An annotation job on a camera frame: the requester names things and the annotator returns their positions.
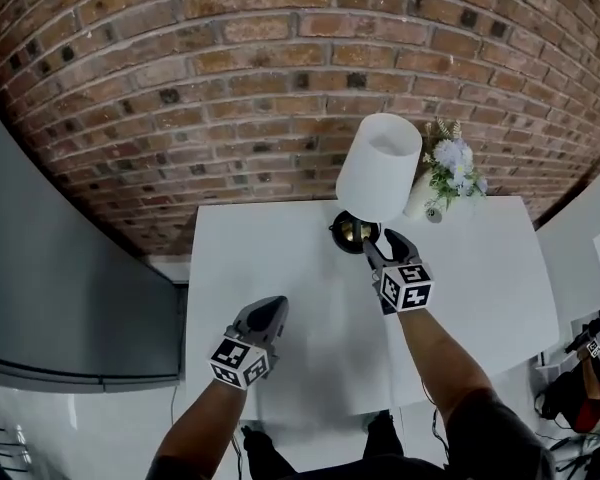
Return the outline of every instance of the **white table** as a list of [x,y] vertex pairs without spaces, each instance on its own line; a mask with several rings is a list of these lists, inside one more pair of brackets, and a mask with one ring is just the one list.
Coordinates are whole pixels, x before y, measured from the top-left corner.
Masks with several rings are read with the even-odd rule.
[[[244,419],[312,424],[424,399],[394,315],[383,317],[364,255],[328,230],[333,201],[200,208],[186,328],[187,398],[212,379],[206,356],[245,305],[286,295],[290,310],[269,379],[251,389]],[[441,224],[400,217],[436,281],[431,311],[489,375],[558,339],[540,247],[518,197],[452,206]],[[384,237],[379,246],[386,253]]]

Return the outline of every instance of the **glossy floor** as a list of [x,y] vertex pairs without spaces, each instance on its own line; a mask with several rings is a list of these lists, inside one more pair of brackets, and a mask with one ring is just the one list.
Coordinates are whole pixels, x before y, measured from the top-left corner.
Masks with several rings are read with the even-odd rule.
[[[540,421],[533,410],[526,365],[494,378],[501,398],[533,430],[555,437],[559,429]],[[176,418],[184,411],[186,383],[175,399]],[[22,428],[39,478],[138,480],[171,423],[173,389],[102,395],[59,395],[0,388],[0,426]],[[428,402],[393,411],[407,454],[442,464],[444,450],[433,437],[433,406]],[[366,436],[360,418],[320,428],[267,428],[278,450],[297,470],[357,460]],[[229,448],[216,475],[237,479],[236,455]],[[248,468],[243,478],[249,479]]]

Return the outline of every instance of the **table lamp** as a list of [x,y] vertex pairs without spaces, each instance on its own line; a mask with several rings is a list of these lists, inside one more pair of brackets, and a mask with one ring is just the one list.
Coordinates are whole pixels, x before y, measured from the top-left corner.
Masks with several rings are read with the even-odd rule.
[[421,149],[422,136],[406,119],[373,114],[362,120],[336,183],[345,210],[330,228],[338,247],[362,253],[365,239],[380,237],[378,223],[402,213]]

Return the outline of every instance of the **black lamp base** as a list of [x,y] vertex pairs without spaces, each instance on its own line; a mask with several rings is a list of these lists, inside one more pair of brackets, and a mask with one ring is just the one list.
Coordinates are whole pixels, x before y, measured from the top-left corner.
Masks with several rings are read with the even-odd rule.
[[349,254],[362,254],[365,239],[376,243],[380,238],[378,224],[360,220],[349,212],[339,214],[329,229],[336,245]]

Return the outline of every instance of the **flower vase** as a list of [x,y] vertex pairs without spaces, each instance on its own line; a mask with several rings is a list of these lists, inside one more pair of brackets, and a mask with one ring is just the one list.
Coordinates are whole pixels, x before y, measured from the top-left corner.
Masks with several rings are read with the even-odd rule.
[[[431,209],[430,206],[436,200],[436,192],[431,188],[432,177],[431,170],[428,170],[413,184],[407,206],[403,212],[409,220],[420,220],[424,217],[431,220],[427,212]],[[434,213],[440,213],[437,205],[432,211]]]

